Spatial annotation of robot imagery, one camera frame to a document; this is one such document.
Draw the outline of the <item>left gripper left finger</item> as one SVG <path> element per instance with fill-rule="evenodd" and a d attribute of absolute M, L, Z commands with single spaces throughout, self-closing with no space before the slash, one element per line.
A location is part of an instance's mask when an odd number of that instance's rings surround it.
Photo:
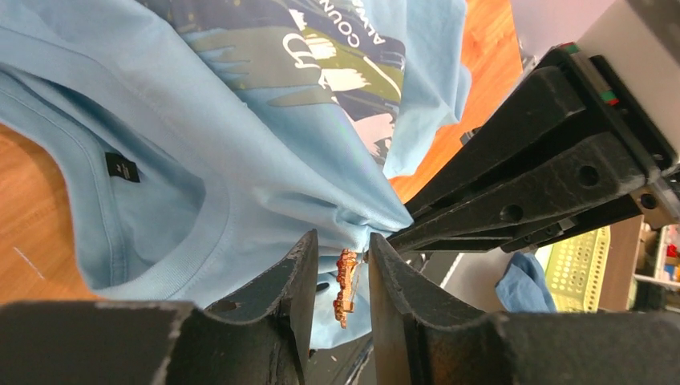
<path fill-rule="evenodd" d="M 200 309 L 178 301 L 23 301 L 1 308 L 4 384 L 302 384 L 318 235 Z"/>

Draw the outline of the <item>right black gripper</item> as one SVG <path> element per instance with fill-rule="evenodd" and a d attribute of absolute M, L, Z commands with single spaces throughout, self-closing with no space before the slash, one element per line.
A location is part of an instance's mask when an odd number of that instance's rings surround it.
<path fill-rule="evenodd" d="M 573 217 L 579 229 L 639 213 L 679 222 L 679 147 L 603 55 L 552 48 L 476 134 L 407 203 L 413 216 L 482 191 L 529 145 L 557 129 L 569 146 L 551 160 L 389 238 L 398 252 L 488 251 Z"/>

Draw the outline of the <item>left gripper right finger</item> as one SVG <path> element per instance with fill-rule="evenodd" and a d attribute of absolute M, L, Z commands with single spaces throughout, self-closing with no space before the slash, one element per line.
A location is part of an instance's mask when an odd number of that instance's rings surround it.
<path fill-rule="evenodd" d="M 485 313 L 370 237 L 380 384 L 676 384 L 679 316 Z"/>

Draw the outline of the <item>brown figure brooch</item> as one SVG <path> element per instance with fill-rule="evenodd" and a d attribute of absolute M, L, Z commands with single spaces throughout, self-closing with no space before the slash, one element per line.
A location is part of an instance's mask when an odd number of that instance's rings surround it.
<path fill-rule="evenodd" d="M 354 312 L 354 277 L 358 267 L 357 254 L 344 249 L 336 262 L 336 282 L 340 290 L 333 301 L 334 317 L 342 329 L 347 328 L 347 315 Z"/>

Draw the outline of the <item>light blue printed t-shirt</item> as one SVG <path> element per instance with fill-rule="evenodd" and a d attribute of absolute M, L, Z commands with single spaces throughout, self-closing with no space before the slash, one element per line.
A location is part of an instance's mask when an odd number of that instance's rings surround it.
<path fill-rule="evenodd" d="M 207 307 L 318 233 L 310 345 L 368 334 L 367 284 L 334 318 L 336 261 L 408 227 L 390 185 L 458 123 L 464 1 L 4 1 L 1 121 L 67 185 L 99 296 Z"/>

